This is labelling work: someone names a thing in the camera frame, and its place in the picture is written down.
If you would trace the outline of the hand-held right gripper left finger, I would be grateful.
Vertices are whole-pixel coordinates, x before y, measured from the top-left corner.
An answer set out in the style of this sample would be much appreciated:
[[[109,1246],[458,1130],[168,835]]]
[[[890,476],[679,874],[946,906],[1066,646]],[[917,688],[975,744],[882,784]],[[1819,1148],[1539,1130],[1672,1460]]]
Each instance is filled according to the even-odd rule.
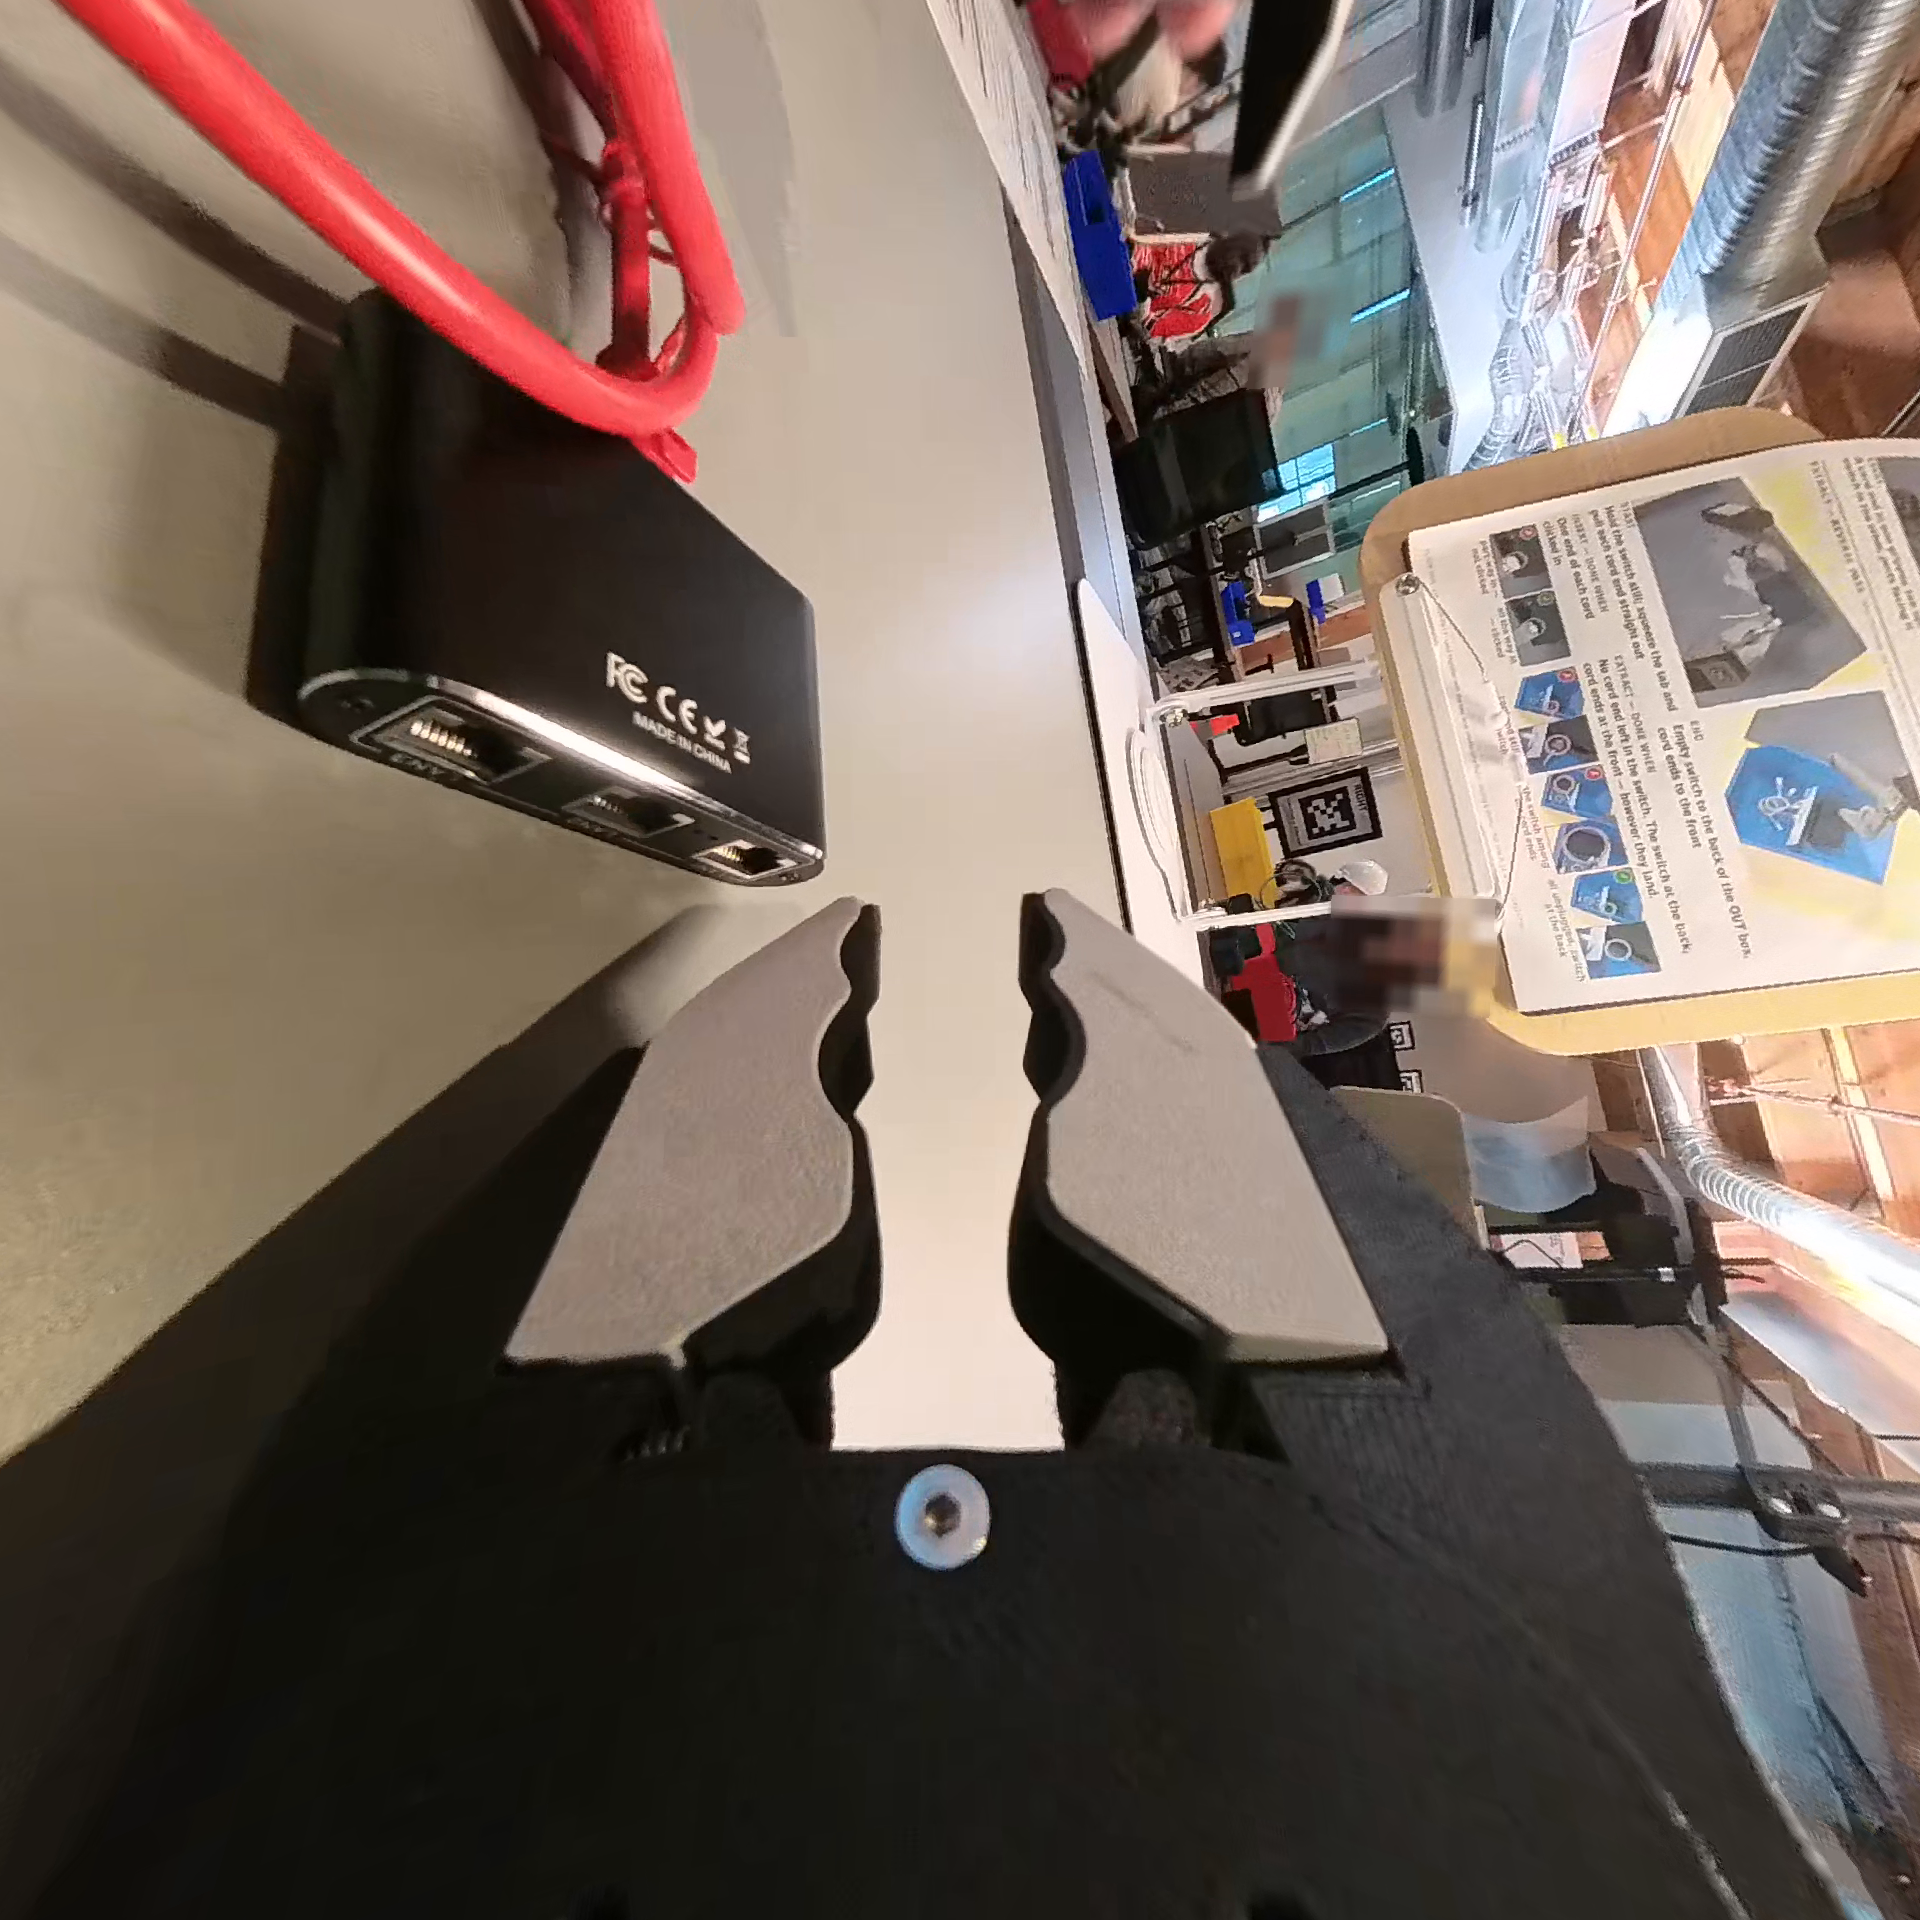
[[[827,1376],[873,1329],[881,1222],[858,1107],[881,912],[850,896],[650,1041],[506,1361]]]

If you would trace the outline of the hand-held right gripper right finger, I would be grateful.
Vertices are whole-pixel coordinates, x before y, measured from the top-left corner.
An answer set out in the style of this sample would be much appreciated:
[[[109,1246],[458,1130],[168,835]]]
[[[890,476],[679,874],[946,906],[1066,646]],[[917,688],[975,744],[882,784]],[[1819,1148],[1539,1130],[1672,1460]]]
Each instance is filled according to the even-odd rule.
[[[1023,901],[1018,971],[1035,1112],[1010,1302],[1053,1376],[1380,1365],[1377,1302],[1226,1008],[1066,889]]]

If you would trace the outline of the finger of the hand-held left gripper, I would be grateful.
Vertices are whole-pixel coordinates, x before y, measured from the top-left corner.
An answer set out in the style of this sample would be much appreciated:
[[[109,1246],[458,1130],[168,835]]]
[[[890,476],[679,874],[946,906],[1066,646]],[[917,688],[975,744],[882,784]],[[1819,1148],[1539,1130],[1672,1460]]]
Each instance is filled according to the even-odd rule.
[[[1287,160],[1353,117],[1355,2],[1250,2],[1240,59],[1231,195],[1269,200]]]

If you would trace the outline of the blue storage bin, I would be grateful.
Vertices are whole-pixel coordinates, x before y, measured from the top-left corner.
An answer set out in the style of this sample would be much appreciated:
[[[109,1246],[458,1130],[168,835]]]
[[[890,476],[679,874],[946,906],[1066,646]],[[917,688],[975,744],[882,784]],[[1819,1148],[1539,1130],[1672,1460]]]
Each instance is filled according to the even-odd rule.
[[[1092,321],[1112,323],[1135,314],[1138,306],[1135,250],[1097,152],[1082,152],[1063,163],[1063,205],[1072,264]]]

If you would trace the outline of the black ethernet hub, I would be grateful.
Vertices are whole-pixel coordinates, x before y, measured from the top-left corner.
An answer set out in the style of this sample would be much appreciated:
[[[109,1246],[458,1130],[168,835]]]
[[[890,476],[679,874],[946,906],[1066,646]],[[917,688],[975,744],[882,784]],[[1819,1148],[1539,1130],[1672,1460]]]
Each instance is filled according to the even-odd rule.
[[[826,869],[813,611],[625,438],[389,294],[289,366],[250,700],[362,762],[745,889]]]

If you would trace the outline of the yellow box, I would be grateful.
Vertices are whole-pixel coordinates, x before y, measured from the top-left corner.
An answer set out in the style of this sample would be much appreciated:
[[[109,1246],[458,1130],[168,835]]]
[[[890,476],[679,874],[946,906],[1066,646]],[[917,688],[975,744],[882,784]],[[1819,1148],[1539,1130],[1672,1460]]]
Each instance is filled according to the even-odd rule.
[[[1260,800],[1236,800],[1215,808],[1207,816],[1217,867],[1221,875],[1221,901],[1247,899],[1252,906],[1281,906],[1281,864],[1269,836],[1269,824]]]

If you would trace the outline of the white stand base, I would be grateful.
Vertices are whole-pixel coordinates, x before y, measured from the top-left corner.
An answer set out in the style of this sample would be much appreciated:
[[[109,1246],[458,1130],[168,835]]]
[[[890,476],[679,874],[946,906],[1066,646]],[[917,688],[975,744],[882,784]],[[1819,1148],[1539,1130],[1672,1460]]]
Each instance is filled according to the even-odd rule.
[[[1197,965],[1194,861],[1157,718],[1147,661],[1090,580],[1072,588],[1097,768],[1107,784],[1122,920],[1144,946],[1175,966]]]

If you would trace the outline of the instruction poster board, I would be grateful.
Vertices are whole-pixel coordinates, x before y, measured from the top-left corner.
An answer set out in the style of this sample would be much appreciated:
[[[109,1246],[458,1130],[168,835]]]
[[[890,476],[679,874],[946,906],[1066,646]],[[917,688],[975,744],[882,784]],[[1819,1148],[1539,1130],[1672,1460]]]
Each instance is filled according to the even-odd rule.
[[[1436,894],[1551,1054],[1919,1012],[1916,438],[1716,411],[1426,483],[1361,578]]]

